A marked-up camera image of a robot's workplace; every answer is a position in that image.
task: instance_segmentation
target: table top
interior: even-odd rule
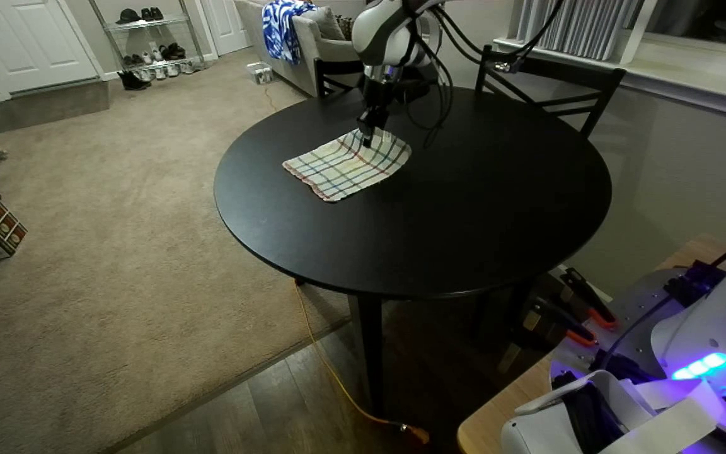
[[[227,230],[319,287],[451,297],[543,272],[600,226],[610,177],[566,123],[455,89],[449,118],[427,133],[416,120],[437,108],[431,95],[420,103],[386,125],[412,145],[411,162],[338,203],[319,201],[282,162],[354,128],[357,94],[301,100],[247,128],[214,177]]]

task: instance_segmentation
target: carpet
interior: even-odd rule
[[[291,280],[211,200],[227,145],[301,100],[250,60],[0,133],[0,195],[29,230],[0,263],[0,451],[107,448],[305,342]],[[345,304],[324,292],[322,313]]]
[[[0,103],[0,132],[105,110],[107,103],[110,95],[105,81],[20,94]]]

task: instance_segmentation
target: purple light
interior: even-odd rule
[[[707,352],[701,360],[688,364],[685,369],[677,369],[676,374],[669,374],[672,380],[690,380],[697,376],[707,376],[711,370],[726,366],[726,352]]]

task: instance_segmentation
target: plaid cloth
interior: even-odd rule
[[[408,156],[411,145],[392,133],[374,128],[369,145],[362,145],[361,132],[354,128],[308,154],[282,162],[282,166],[311,187],[322,201],[339,201],[388,180]]]

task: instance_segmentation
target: floor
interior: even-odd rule
[[[426,428],[431,444],[354,414],[316,349],[305,345],[119,451],[458,451],[455,427],[543,352],[522,349],[517,360],[504,360],[511,331],[504,302],[493,297],[478,322],[473,297],[386,304],[386,414]],[[319,345],[364,400],[354,326]]]

